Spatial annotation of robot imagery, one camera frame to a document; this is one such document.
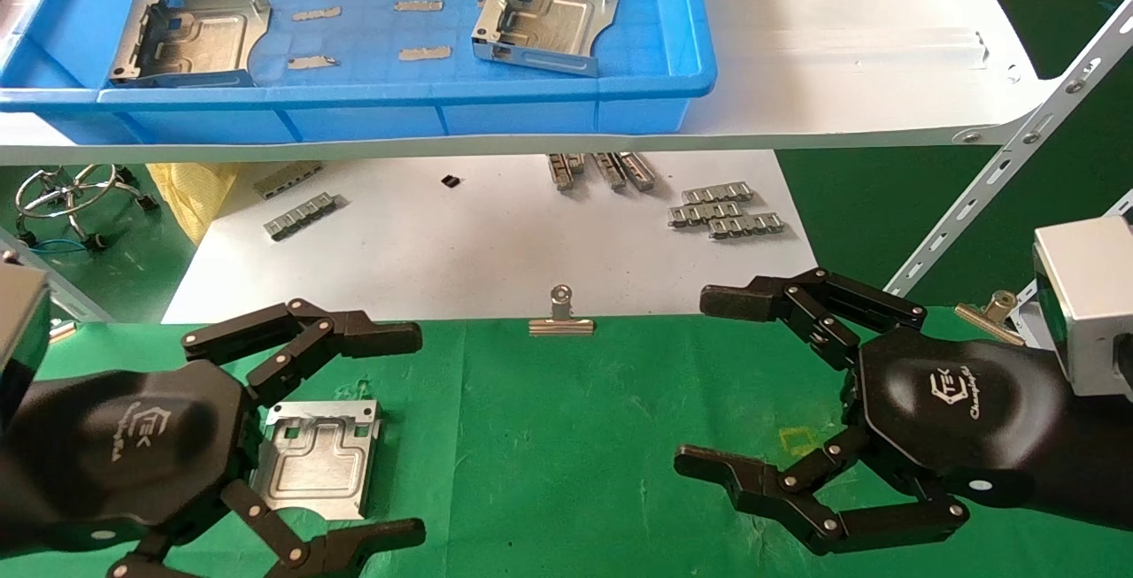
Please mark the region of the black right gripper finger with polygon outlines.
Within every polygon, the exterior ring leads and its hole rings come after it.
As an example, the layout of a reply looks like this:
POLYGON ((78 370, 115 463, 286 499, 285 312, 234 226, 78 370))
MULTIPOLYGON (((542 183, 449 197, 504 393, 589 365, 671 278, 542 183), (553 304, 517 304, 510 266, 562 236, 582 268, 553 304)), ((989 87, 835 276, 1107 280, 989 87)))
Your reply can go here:
POLYGON ((816 555, 867 552, 938 543, 966 525, 968 510, 938 482, 898 476, 911 503, 837 511, 817 493, 842 473, 878 453, 874 437, 851 426, 785 470, 760 459, 683 444, 674 470, 712 482, 729 494, 736 512, 781 524, 816 555))
POLYGON ((926 308, 854 279, 813 267, 793 278, 753 278, 744 287, 705 284, 700 311, 713 318, 780 321, 834 371, 859 363, 860 337, 847 328, 879 333, 920 329, 926 308))

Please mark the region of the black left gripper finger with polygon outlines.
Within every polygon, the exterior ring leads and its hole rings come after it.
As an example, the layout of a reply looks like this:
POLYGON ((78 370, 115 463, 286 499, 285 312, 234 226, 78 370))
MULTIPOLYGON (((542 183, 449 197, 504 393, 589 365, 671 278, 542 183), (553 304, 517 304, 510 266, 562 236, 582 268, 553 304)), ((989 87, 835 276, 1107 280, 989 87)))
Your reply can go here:
POLYGON ((376 323, 365 312, 329 312, 297 298, 199 328, 181 340, 187 360, 223 366, 269 351, 247 373, 250 399, 271 408, 337 357, 412 355, 421 349, 414 321, 376 323))
MULTIPOLYGON (((220 498, 278 558, 263 577, 360 577, 374 554, 421 545, 428 534, 424 521, 410 518, 333 529, 304 542, 247 482, 230 482, 220 498)), ((167 566, 171 549, 173 538, 150 534, 108 569, 108 577, 203 577, 167 566)))

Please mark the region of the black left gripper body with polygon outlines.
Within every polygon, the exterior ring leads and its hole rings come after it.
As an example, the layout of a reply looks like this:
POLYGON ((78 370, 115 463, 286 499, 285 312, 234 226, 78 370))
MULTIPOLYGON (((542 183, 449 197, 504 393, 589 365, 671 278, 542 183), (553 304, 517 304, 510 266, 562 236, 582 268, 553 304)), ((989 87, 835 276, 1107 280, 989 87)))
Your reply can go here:
POLYGON ((184 545, 258 461, 259 409, 208 362, 33 381, 5 428, 5 556, 90 552, 150 534, 184 545))

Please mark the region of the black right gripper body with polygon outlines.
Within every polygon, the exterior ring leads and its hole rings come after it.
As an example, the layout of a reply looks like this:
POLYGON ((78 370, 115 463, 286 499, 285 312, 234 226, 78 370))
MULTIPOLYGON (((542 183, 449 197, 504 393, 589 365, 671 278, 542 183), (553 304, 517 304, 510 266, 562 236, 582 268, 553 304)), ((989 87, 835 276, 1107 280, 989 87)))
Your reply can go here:
POLYGON ((866 464, 893 488, 994 508, 1060 508, 1072 391, 1049 351, 894 329, 862 345, 843 392, 869 435, 866 464))

